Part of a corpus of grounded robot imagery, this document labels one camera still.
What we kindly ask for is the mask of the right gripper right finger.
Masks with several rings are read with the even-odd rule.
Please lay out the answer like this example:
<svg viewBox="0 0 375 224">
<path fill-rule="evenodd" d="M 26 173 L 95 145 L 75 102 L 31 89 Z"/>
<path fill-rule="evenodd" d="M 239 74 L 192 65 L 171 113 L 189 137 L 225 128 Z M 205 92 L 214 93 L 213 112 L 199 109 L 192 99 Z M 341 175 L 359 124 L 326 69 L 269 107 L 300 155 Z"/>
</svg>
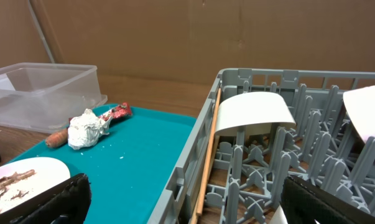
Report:
<svg viewBox="0 0 375 224">
<path fill-rule="evenodd" d="M 280 206 L 289 224 L 375 224 L 375 217 L 297 176 L 284 179 Z"/>
</svg>

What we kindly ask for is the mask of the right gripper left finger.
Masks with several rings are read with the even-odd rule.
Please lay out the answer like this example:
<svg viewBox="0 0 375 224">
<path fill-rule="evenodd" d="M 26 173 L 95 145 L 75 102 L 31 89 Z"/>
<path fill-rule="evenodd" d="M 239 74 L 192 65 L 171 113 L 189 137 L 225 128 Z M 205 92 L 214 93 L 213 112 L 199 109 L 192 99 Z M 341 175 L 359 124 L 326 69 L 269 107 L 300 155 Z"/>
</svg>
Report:
<svg viewBox="0 0 375 224">
<path fill-rule="evenodd" d="M 83 223 L 90 205 L 90 181 L 79 173 L 0 214 L 0 224 Z"/>
</svg>

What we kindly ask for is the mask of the white tissue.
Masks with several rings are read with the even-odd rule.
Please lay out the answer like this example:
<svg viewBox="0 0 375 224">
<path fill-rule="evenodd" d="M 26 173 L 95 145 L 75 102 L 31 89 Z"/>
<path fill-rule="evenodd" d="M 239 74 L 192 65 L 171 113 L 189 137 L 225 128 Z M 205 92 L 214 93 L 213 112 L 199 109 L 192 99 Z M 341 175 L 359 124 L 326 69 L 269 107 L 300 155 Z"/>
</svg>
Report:
<svg viewBox="0 0 375 224">
<path fill-rule="evenodd" d="M 91 109 L 86 109 L 81 116 L 72 118 L 68 127 L 68 145 L 79 150 L 94 146 L 103 135 L 108 135 L 112 117 L 102 119 Z"/>
</svg>

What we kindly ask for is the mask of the wooden chopstick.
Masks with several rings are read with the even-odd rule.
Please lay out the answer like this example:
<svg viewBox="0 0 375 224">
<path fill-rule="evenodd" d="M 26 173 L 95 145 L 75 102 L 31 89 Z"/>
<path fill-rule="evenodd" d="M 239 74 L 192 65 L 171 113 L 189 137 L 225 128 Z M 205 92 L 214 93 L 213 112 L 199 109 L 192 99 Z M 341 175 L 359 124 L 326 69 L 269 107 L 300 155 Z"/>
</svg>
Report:
<svg viewBox="0 0 375 224">
<path fill-rule="evenodd" d="M 215 141 L 214 141 L 213 149 L 212 149 L 212 152 L 211 152 L 210 165 L 209 165 L 208 172 L 207 172 L 207 174 L 208 174 L 207 180 L 210 179 L 211 169 L 213 167 L 213 163 L 214 163 L 214 160 L 215 160 L 215 155 L 216 155 L 216 151 L 217 151 L 217 148 L 218 148 L 219 138 L 220 138 L 219 136 L 215 136 Z M 199 206 L 198 206 L 198 199 L 197 199 L 189 224 L 197 224 L 197 221 L 198 221 L 198 218 L 199 218 L 199 216 L 197 215 L 197 208 L 198 207 Z"/>
<path fill-rule="evenodd" d="M 206 157 L 205 157 L 205 163 L 203 167 L 203 175 L 201 178 L 201 185 L 200 185 L 200 192 L 197 198 L 197 209 L 195 212 L 196 216 L 201 216 L 203 211 L 203 205 L 205 201 L 205 192 L 206 192 L 206 185 L 208 182 L 208 175 L 210 171 L 210 160 L 211 160 L 211 154 L 213 150 L 213 144 L 215 141 L 215 130 L 216 130 L 216 121 L 218 117 L 218 109 L 220 105 L 220 99 L 221 99 L 221 88 L 218 89 L 218 93 L 216 95 L 216 101 L 215 101 L 215 107 L 213 110 L 213 119 L 211 123 L 211 129 L 210 129 L 210 137 L 208 140 L 207 150 L 206 150 Z"/>
</svg>

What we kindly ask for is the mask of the red snack wrapper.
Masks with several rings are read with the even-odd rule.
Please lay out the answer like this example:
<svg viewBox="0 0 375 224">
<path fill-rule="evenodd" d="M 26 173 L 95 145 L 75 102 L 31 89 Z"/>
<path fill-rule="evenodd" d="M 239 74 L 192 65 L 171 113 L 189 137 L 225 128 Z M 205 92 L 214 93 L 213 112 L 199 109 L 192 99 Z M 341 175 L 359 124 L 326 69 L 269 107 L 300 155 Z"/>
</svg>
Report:
<svg viewBox="0 0 375 224">
<path fill-rule="evenodd" d="M 112 119 L 123 118 L 126 116 L 132 116 L 132 109 L 128 103 L 121 103 L 103 113 L 102 115 L 98 116 L 99 119 L 104 121 L 108 121 Z"/>
</svg>

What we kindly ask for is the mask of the white bowl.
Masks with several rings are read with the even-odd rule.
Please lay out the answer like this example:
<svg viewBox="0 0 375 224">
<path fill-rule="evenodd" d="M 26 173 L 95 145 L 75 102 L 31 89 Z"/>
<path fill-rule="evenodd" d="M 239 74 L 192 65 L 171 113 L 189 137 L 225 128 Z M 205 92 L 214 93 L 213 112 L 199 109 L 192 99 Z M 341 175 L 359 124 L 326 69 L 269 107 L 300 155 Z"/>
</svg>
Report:
<svg viewBox="0 0 375 224">
<path fill-rule="evenodd" d="M 296 125 L 283 97 L 264 91 L 243 93 L 219 105 L 215 134 L 235 136 L 241 126 L 246 136 L 267 134 L 276 123 L 287 129 Z"/>
</svg>

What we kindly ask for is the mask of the white plate with peanut shells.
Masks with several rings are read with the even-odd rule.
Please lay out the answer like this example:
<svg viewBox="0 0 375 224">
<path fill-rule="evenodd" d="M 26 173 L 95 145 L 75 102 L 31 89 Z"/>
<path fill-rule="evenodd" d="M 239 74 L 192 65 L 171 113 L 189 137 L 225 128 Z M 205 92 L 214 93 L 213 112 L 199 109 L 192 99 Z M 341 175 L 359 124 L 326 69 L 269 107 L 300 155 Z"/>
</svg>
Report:
<svg viewBox="0 0 375 224">
<path fill-rule="evenodd" d="M 0 214 L 70 178 L 62 161 L 35 157 L 0 167 Z"/>
</svg>

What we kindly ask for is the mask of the orange carrot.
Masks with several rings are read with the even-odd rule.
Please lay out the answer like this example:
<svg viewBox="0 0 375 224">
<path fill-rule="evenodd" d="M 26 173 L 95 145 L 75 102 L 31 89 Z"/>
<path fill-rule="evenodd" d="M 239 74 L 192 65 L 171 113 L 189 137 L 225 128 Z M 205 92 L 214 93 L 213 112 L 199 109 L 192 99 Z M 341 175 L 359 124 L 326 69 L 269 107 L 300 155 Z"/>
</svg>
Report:
<svg viewBox="0 0 375 224">
<path fill-rule="evenodd" d="M 45 144 L 49 148 L 58 148 L 68 141 L 68 129 L 65 128 L 56 133 L 51 134 L 46 140 Z"/>
</svg>

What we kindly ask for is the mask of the grey dish rack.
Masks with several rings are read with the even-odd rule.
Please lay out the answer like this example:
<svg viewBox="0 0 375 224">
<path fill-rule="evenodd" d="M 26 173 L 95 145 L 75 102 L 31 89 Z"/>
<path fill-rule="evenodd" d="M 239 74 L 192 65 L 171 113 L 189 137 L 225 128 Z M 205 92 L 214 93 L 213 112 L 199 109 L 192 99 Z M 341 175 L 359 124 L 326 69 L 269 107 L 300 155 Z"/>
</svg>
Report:
<svg viewBox="0 0 375 224">
<path fill-rule="evenodd" d="M 267 134 L 219 136 L 203 207 L 221 223 L 266 222 L 280 206 L 284 179 L 297 176 L 375 217 L 375 137 L 364 142 L 343 93 L 375 85 L 375 72 L 226 68 L 219 71 L 149 223 L 189 223 L 200 192 L 216 95 L 220 104 L 250 92 L 283 97 L 296 125 Z"/>
</svg>

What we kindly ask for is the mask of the teal plastic tray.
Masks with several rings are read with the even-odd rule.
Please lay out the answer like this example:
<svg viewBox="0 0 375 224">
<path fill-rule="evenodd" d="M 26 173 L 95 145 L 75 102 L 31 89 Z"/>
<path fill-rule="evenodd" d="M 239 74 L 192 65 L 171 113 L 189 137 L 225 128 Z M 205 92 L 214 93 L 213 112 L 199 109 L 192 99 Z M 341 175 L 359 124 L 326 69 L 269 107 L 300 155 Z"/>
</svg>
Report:
<svg viewBox="0 0 375 224">
<path fill-rule="evenodd" d="M 196 119 L 133 108 L 132 116 L 111 122 L 109 134 L 79 151 L 44 142 L 16 157 L 52 157 L 71 175 L 85 173 L 91 187 L 86 223 L 147 223 L 174 169 Z"/>
</svg>

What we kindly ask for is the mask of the clear plastic bin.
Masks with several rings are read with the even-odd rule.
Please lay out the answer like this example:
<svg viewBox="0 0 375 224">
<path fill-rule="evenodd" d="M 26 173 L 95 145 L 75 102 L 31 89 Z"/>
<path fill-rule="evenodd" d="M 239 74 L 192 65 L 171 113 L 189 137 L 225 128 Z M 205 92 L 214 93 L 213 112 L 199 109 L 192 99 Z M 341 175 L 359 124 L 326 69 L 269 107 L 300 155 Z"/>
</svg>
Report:
<svg viewBox="0 0 375 224">
<path fill-rule="evenodd" d="M 0 68 L 0 126 L 54 133 L 105 104 L 94 65 L 17 63 Z"/>
</svg>

